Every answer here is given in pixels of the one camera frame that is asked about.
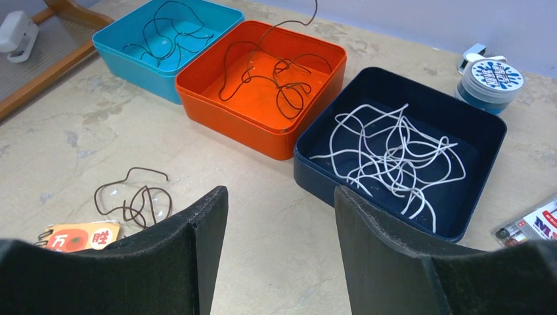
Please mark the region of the blue white tape roll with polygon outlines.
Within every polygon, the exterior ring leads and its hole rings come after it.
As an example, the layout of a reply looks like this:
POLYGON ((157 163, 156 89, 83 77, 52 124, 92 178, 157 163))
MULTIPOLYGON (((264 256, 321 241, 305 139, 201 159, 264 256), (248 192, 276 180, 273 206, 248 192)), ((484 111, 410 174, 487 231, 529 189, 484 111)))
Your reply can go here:
POLYGON ((525 77, 501 60, 469 62, 455 89, 455 97, 475 108, 499 115, 519 95, 525 77))

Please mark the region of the small white bottle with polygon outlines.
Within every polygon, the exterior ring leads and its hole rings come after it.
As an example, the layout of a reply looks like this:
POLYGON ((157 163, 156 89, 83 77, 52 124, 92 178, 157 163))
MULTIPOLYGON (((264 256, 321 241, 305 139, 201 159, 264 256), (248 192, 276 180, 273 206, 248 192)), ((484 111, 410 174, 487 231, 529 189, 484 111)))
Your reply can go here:
POLYGON ((10 12, 1 24, 1 53, 13 64, 27 61, 38 34, 38 25, 24 11, 10 12))

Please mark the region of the dark blue plastic bin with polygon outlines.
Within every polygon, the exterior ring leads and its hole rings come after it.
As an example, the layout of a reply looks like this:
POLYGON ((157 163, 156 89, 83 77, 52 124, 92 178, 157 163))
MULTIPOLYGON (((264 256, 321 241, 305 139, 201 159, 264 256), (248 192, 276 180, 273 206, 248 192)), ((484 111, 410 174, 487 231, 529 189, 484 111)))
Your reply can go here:
POLYGON ((329 205, 335 187, 345 185, 403 222, 455 243, 506 131, 493 114, 369 67, 298 139, 294 178, 329 205))

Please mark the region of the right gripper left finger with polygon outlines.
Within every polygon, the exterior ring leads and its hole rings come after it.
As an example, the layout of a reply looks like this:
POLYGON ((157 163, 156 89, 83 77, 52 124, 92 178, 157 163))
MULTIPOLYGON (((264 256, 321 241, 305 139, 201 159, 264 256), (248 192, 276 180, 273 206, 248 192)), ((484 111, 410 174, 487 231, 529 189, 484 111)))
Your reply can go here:
POLYGON ((2 314, 209 314, 229 192, 101 250, 50 251, 1 240, 2 314))

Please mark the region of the colour marker pack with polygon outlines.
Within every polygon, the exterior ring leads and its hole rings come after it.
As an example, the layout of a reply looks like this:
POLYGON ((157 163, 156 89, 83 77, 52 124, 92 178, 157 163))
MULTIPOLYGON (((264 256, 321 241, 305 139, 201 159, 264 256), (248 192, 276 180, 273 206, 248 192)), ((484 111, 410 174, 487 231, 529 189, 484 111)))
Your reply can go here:
POLYGON ((556 194, 496 227, 492 235, 503 247, 531 240, 556 240, 556 194))

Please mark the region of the teal plastic bin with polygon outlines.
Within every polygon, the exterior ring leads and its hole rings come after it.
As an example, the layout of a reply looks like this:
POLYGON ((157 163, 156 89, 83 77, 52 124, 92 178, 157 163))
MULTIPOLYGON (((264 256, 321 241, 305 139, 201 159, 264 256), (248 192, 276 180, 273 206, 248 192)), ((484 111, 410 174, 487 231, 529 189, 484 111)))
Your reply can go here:
POLYGON ((92 40, 113 75, 179 104, 177 74, 243 21, 241 11, 210 1, 149 1, 92 40))

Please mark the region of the wooden rack shelf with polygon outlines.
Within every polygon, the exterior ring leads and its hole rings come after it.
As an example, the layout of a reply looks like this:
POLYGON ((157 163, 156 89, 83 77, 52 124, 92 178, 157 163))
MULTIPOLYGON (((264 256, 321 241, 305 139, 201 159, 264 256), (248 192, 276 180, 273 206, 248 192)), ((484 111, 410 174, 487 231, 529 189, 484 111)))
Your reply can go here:
MULTIPOLYGON (((1 24, 9 13, 1 15, 1 24)), ((29 59, 13 64, 1 53, 2 121, 95 54, 93 35, 113 21, 76 1, 46 1, 42 11, 28 16, 39 27, 29 59)))

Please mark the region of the small grey clip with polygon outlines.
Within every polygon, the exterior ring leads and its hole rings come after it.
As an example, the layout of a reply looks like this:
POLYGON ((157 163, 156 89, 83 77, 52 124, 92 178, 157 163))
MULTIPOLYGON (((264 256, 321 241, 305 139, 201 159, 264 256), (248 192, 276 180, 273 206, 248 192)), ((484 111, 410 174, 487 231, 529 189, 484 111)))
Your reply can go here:
POLYGON ((497 60, 501 62, 506 62, 508 59, 503 55, 489 55, 486 56, 485 53, 487 47, 481 43, 476 43, 469 49, 463 52, 460 62, 457 64, 457 70, 460 75, 464 75, 466 67, 478 60, 497 60))

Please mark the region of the orange plastic bin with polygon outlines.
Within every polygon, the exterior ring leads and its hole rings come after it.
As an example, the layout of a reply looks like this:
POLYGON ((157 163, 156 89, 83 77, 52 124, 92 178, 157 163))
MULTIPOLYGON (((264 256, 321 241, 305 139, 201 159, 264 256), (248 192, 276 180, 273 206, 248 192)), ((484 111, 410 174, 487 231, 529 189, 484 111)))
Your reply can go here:
POLYGON ((277 160, 342 89, 346 50, 247 20, 184 67, 175 86, 188 117, 277 160))

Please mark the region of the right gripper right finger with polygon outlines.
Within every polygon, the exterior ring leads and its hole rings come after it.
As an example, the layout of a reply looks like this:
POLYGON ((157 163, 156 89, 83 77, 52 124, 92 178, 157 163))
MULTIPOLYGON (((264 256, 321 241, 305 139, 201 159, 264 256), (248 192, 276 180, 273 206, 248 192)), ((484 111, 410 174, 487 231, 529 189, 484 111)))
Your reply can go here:
POLYGON ((334 209, 353 314, 555 314, 556 242, 481 251, 441 240, 345 186, 334 209))

